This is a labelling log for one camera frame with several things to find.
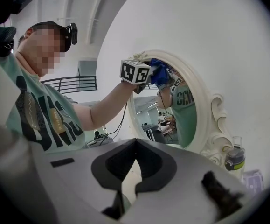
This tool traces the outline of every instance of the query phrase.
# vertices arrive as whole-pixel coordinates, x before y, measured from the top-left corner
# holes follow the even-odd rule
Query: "black cap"
[[[62,27],[53,21],[44,21],[44,22],[39,22],[33,25],[31,28],[57,28],[59,29],[60,35],[62,35],[65,40],[65,52],[69,50],[70,45],[71,45],[71,37],[70,37],[69,31],[65,27]]]

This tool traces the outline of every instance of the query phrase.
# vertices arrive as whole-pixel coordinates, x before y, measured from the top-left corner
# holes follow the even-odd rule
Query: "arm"
[[[82,129],[94,130],[107,124],[123,108],[136,86],[128,82],[122,82],[92,108],[73,104]]]
[[[159,104],[159,107],[162,109],[170,107],[172,104],[172,95],[170,94],[170,87],[166,87],[162,89],[160,93],[162,95],[163,101],[160,96],[157,97],[157,102]]]

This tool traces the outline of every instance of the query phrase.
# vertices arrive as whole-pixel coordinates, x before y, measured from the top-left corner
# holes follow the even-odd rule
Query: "water bottle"
[[[239,180],[242,179],[245,166],[245,149],[242,147],[242,138],[239,136],[233,137],[234,147],[230,148],[225,157],[225,168],[226,170],[237,177]]]

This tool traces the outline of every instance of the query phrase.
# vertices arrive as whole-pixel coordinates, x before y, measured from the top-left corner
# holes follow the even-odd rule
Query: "man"
[[[95,131],[94,139],[97,140],[97,139],[100,139],[100,138],[101,138],[101,135],[99,134],[99,131]]]
[[[171,69],[175,75],[181,77],[181,75]],[[171,95],[170,87],[164,88],[159,92],[157,98],[159,107],[162,109],[171,107],[173,116],[176,120],[177,137],[179,144],[182,148],[186,148],[192,142],[197,125],[197,112],[195,101],[184,79],[174,89]]]
[[[158,122],[159,122],[159,124],[162,123],[162,122],[164,122],[164,118],[162,116],[162,112],[159,113]]]
[[[21,90],[7,127],[40,143],[47,153],[87,147],[83,131],[97,129],[113,119],[136,87],[122,82],[89,108],[40,83],[40,78],[59,62],[70,45],[66,28],[55,22],[41,22],[20,38],[15,55],[0,58],[2,68]]]

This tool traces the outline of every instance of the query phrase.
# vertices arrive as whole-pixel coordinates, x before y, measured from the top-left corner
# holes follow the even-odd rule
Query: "black foam padding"
[[[53,161],[53,162],[51,162],[51,164],[52,164],[52,166],[54,168],[56,168],[56,167],[60,167],[60,166],[72,163],[74,161],[75,160],[73,158],[67,158],[67,159],[61,159],[61,160]]]
[[[94,177],[103,188],[121,191],[121,183],[135,159],[135,139],[98,156],[91,165]]]
[[[102,187],[121,191],[121,183],[135,159],[142,175],[142,182],[136,185],[136,193],[160,190],[171,181],[177,170],[171,155],[143,140],[132,139],[98,156],[91,165],[91,171]]]
[[[7,27],[7,28],[0,27],[0,43],[2,44],[10,43],[13,40],[16,32],[17,28],[15,27]]]
[[[142,175],[142,182],[135,188],[136,194],[160,190],[173,179],[177,164],[171,155],[140,139],[136,151]]]
[[[125,210],[123,207],[122,194],[119,191],[115,196],[113,205],[111,207],[107,207],[102,211],[103,214],[116,220],[120,219],[124,212]]]

